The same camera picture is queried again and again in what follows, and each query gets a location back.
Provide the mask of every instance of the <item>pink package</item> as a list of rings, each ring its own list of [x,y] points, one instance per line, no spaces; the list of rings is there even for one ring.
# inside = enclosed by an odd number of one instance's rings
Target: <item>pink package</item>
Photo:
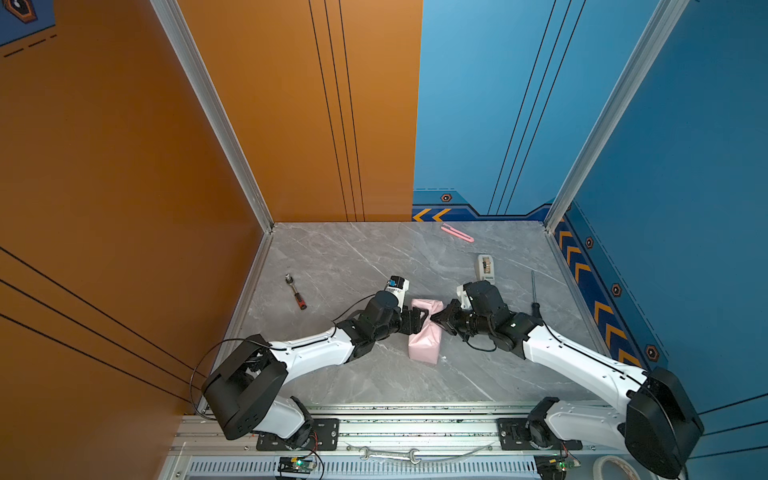
[[[422,331],[408,337],[408,356],[412,360],[431,363],[437,365],[437,358],[440,355],[440,338],[442,328],[431,321],[429,317],[433,313],[441,312],[443,305],[440,300],[411,300],[411,307],[428,310],[426,320]]]

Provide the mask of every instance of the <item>hexagon emblem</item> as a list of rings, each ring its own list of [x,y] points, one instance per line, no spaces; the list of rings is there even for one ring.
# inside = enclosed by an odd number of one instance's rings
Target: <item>hexagon emblem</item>
[[[659,350],[656,348],[656,346],[646,345],[645,356],[648,357],[651,362],[658,362],[661,355],[659,354]]]
[[[34,22],[38,19],[32,0],[2,0],[6,10],[24,23]]]

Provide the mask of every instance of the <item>chevron pattern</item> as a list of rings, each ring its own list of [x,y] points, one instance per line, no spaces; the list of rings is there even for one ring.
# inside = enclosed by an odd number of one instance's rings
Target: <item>chevron pattern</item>
[[[594,322],[598,325],[611,357],[622,363],[649,368],[643,364],[645,357],[627,334],[626,326],[611,300],[610,293],[594,271],[594,265],[584,253],[581,241],[576,237],[568,220],[561,219],[553,234],[584,301],[594,312]]]

